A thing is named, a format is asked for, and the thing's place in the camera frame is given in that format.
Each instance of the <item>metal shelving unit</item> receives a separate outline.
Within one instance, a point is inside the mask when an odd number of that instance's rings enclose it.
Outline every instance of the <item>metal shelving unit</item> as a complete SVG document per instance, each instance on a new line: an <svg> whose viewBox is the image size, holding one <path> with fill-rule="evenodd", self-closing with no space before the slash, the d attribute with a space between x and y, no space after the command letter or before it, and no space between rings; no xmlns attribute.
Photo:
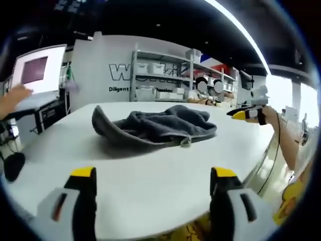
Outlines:
<svg viewBox="0 0 321 241"><path fill-rule="evenodd" d="M137 60L138 59L144 59L144 60L154 60L154 61L164 61L169 63L178 64L179 69L178 73L182 73L182 67L188 67L190 70L190 77L184 78L182 76L170 76L170 75L157 75L157 74L138 74L136 72L136 66L137 66ZM194 70L200 70L204 73L208 73L210 76L216 75L218 78L221 79L222 83L224 84L225 79L228 81L236 81L233 77L227 75L224 73L224 69L222 68L222 71L218 71L216 69L212 69L209 67L206 67L202 64L194 63L194 57L193 59L186 59L183 57L170 55L170 54L164 54L164 53L157 53L157 52L150 52L150 51L142 51L138 50L138 45L136 45L135 50L132 53L131 56L131 78L130 78L130 101L136 101L135 98L135 90L136 90L136 77L149 77L149 78L159 78L159 79L170 79L175 80L177 82L178 87L180 87L181 83L189 83L189 90L193 89L193 83L195 81L194 78ZM183 100L173 100L173 99L155 99L155 101L170 101L170 102L186 102L186 99Z"/></svg>

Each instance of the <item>ceiling light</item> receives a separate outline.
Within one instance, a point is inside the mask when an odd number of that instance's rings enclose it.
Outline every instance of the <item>ceiling light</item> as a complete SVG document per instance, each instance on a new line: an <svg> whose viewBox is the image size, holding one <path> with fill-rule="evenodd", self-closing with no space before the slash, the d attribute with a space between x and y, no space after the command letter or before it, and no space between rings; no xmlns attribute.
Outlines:
<svg viewBox="0 0 321 241"><path fill-rule="evenodd" d="M269 66L267 65L266 60L264 59L264 56L261 52L261 50L259 49L259 47L257 46L256 42L254 41L254 39L252 38L252 36L247 32L247 30L243 27L243 25L222 5L220 5L217 1L215 0L205 0L207 1L209 4L211 4L213 7L215 7L218 11L220 11L222 14L224 14L240 31L241 33L246 37L246 39L250 42L250 44L252 45L252 47L254 48L256 54L258 55L258 57L260 58L265 71L268 75L271 74L271 71L269 69Z"/></svg>

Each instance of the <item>window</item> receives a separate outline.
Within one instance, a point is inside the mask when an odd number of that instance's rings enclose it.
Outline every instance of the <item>window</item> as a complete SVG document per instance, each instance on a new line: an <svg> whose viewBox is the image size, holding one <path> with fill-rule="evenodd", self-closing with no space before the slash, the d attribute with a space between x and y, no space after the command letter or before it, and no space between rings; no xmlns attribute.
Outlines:
<svg viewBox="0 0 321 241"><path fill-rule="evenodd" d="M266 76L269 105L281 113L285 106L292 107L292 81L275 75Z"/></svg>
<svg viewBox="0 0 321 241"><path fill-rule="evenodd" d="M312 87L301 84L301 105L299 121L301 122L306 113L308 127L313 128L319 125L319 113L317 106L317 91Z"/></svg>

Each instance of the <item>black ceiling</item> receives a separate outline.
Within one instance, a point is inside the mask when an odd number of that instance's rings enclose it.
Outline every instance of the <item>black ceiling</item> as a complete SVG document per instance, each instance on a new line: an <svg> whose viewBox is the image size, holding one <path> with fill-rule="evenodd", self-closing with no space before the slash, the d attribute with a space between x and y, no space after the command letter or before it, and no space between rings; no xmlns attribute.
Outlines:
<svg viewBox="0 0 321 241"><path fill-rule="evenodd" d="M302 65L295 61L297 47L290 31L277 20L265 0L219 2L247 29L268 64L306 70L303 59ZM15 53L10 62L32 49L61 43L73 45L76 38L102 31L105 35L136 35L174 42L238 68L261 63L240 31L204 0L87 0L84 4L75 0L37 1L26 5L19 16L20 22L13 22L18 33L13 38Z"/></svg>

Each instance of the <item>computer monitor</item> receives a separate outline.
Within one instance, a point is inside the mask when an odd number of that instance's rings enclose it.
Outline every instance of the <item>computer monitor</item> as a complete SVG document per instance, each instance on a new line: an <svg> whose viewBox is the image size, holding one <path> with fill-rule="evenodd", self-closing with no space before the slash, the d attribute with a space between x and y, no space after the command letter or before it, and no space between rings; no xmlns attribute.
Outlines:
<svg viewBox="0 0 321 241"><path fill-rule="evenodd" d="M12 84L23 84L33 94L58 91L60 71L67 45L37 49L16 59Z"/></svg>

